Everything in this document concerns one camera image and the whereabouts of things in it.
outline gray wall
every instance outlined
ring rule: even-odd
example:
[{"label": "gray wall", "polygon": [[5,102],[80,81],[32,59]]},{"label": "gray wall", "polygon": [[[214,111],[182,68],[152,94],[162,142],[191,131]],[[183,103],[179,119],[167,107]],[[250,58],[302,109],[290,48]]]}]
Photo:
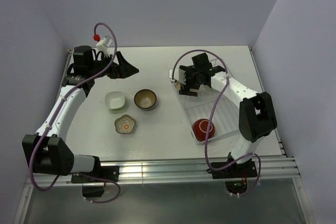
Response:
[{"label": "gray wall", "polygon": [[120,46],[254,45],[276,0],[39,0],[67,46],[93,45],[92,24]]},{"label": "gray wall", "polygon": [[21,141],[50,111],[66,51],[36,0],[0,6],[0,223],[12,223],[27,174]]},{"label": "gray wall", "polygon": [[278,0],[255,45],[285,150],[318,223],[335,223],[336,0]]}]

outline patterned bowl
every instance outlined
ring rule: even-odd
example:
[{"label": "patterned bowl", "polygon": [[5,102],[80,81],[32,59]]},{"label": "patterned bowl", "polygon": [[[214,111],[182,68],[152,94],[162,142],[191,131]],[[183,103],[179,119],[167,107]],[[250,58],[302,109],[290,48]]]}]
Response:
[{"label": "patterned bowl", "polygon": [[115,131],[119,134],[129,134],[133,131],[135,120],[129,115],[123,115],[114,122]]}]

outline brown bowl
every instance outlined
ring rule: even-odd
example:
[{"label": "brown bowl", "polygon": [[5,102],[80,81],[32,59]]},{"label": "brown bowl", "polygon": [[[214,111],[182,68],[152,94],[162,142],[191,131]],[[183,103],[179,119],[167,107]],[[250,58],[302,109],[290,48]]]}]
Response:
[{"label": "brown bowl", "polygon": [[134,103],[141,109],[148,110],[156,103],[156,94],[149,89],[142,89],[134,96]]}]

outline white dish rack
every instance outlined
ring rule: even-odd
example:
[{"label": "white dish rack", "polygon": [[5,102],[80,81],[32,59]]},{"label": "white dish rack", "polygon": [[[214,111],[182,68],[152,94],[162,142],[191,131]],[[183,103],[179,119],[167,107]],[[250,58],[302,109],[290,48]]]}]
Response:
[{"label": "white dish rack", "polygon": [[[217,65],[217,60],[211,60],[210,62],[213,66]],[[200,142],[196,139],[192,130],[192,125],[198,119],[209,119],[212,107],[219,92],[208,86],[201,86],[200,89],[196,91],[198,93],[197,97],[189,97],[186,95],[179,95],[175,83],[172,83],[172,87],[189,123],[191,134],[195,142],[197,144],[204,144],[204,141]],[[223,94],[217,104],[212,120],[215,125],[215,135],[210,138],[209,141],[222,140],[234,134],[239,134],[238,117],[238,108]]]}]

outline tabletop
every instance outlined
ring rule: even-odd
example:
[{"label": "tabletop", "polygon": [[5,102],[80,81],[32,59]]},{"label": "tabletop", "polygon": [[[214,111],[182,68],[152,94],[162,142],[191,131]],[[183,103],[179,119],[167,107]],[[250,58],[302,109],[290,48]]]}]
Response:
[{"label": "tabletop", "polygon": [[[103,77],[95,80],[96,84],[79,108],[68,131],[66,142],[72,152],[99,156],[103,161],[204,157],[204,146],[195,143],[169,80],[169,70],[179,56],[193,49],[216,53],[223,58],[235,79],[251,89],[262,91],[247,46],[118,48],[140,72],[127,79],[111,80]],[[191,56],[196,54],[186,56],[180,63],[190,65]],[[156,93],[157,104],[153,110],[142,111],[134,104],[134,95],[141,89],[150,89]],[[123,109],[112,111],[106,108],[105,95],[111,91],[125,94],[126,104]],[[137,122],[131,134],[119,134],[115,130],[114,121],[124,114]],[[236,134],[211,141],[208,145],[209,156],[226,157],[238,138]],[[274,131],[259,144],[256,153],[260,156],[281,155]]]}]

